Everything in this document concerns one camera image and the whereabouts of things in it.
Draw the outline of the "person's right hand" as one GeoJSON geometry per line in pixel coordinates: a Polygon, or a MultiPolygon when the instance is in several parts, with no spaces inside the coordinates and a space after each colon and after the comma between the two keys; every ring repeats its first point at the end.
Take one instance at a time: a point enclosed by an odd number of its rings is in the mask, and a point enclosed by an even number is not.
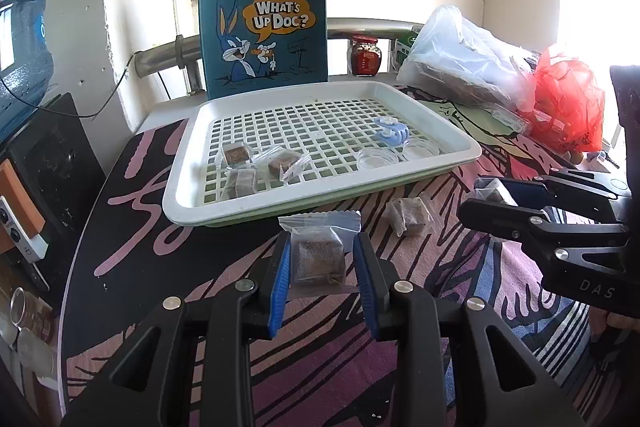
{"type": "Polygon", "coordinates": [[[597,358],[605,358],[631,331],[638,332],[639,320],[590,307],[589,327],[592,354],[597,358]]]}

